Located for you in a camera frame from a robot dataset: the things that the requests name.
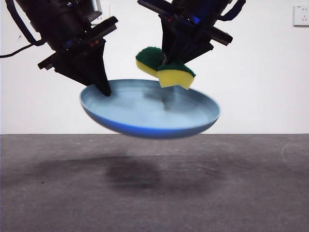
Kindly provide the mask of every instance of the electrical outlet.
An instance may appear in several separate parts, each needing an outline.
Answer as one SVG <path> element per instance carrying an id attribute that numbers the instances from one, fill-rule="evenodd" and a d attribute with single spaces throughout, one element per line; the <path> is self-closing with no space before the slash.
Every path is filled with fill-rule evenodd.
<path id="1" fill-rule="evenodd" d="M 294 26 L 309 27 L 309 5 L 294 6 Z"/>
<path id="2" fill-rule="evenodd" d="M 102 12 L 102 14 L 92 21 L 92 25 L 97 25 L 103 22 L 105 19 L 111 17 L 111 5 L 109 3 L 103 3 L 102 0 L 97 1 L 98 11 Z"/>

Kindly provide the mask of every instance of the black cable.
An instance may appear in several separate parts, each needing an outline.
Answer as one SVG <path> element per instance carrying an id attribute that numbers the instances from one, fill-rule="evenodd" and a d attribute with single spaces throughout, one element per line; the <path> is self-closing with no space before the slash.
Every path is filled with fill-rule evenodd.
<path id="1" fill-rule="evenodd" d="M 0 58 L 12 57 L 12 56 L 16 55 L 17 53 L 19 53 L 19 52 L 21 52 L 21 51 L 23 51 L 23 50 L 25 50 L 25 49 L 27 49 L 27 48 L 29 48 L 29 47 L 31 47 L 31 46 L 33 46 L 33 44 L 29 44 L 29 45 L 27 45 L 27 46 L 25 46 L 25 47 L 22 47 L 22 48 L 18 49 L 17 51 L 14 51 L 14 52 L 11 53 L 11 54 L 2 55 L 2 56 L 0 56 Z"/>

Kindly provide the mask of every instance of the yellow sponge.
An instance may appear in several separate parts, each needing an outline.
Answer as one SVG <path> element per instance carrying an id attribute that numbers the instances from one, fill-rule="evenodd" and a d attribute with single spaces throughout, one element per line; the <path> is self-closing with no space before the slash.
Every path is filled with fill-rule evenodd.
<path id="1" fill-rule="evenodd" d="M 194 80 L 191 73 L 182 70 L 165 69 L 158 71 L 157 75 L 161 87 L 179 85 L 188 90 Z"/>
<path id="2" fill-rule="evenodd" d="M 195 74 L 180 60 L 161 65 L 162 50 L 157 47 L 147 47 L 136 55 L 137 67 L 145 73 L 159 78 L 161 87 L 179 85 L 189 89 Z"/>
<path id="3" fill-rule="evenodd" d="M 143 64 L 142 62 L 136 60 L 137 67 L 145 73 L 148 73 L 151 76 L 158 77 L 157 70 L 150 68 L 149 66 Z"/>

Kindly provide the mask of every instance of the blue plate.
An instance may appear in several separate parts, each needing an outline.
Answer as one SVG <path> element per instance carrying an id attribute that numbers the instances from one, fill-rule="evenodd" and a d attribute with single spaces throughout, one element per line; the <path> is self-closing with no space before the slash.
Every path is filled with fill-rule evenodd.
<path id="1" fill-rule="evenodd" d="M 158 81 L 109 81 L 112 94 L 105 97 L 94 86 L 80 95 L 86 113 L 97 123 L 123 134 L 172 139 L 200 133 L 220 115 L 208 96 L 179 86 L 161 88 Z"/>

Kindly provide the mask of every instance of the gray floor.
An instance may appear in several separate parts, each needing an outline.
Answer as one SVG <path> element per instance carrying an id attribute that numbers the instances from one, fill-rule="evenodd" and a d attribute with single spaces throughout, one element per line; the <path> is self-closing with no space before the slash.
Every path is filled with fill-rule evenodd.
<path id="1" fill-rule="evenodd" d="M 308 232 L 309 135 L 1 136 L 2 232 Z"/>

